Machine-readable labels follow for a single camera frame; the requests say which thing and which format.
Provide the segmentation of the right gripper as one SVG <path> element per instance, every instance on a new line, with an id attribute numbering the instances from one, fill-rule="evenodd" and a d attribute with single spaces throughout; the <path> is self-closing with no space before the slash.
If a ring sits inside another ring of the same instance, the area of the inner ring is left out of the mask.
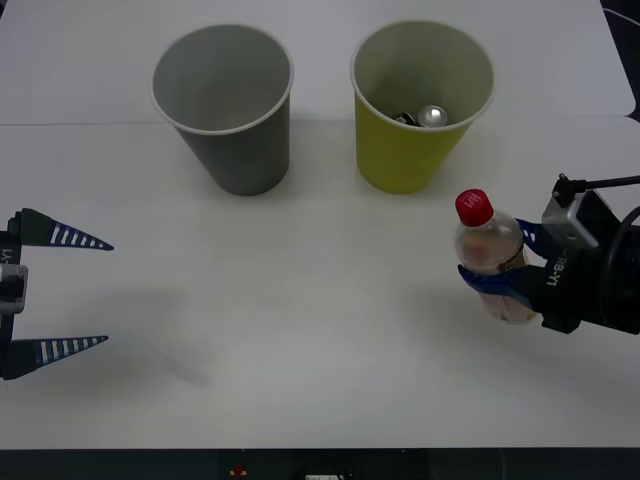
<path id="1" fill-rule="evenodd" d="M 604 327 L 599 307 L 602 250 L 559 247 L 542 224 L 519 218 L 516 222 L 526 246 L 546 260 L 544 269 L 529 265 L 481 274 L 458 265 L 464 282 L 478 293 L 506 296 L 528 308 L 542 308 L 542 327 L 549 330 L 570 334 L 584 322 Z"/>

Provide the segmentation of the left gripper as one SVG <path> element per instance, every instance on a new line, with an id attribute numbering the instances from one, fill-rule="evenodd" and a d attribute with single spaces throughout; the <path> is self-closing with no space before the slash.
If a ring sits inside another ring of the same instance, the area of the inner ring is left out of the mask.
<path id="1" fill-rule="evenodd" d="M 108 242 L 24 208 L 1 231 L 1 379 L 15 380 L 106 342 L 108 336 L 12 340 L 21 311 L 21 243 L 34 247 L 113 250 Z"/>

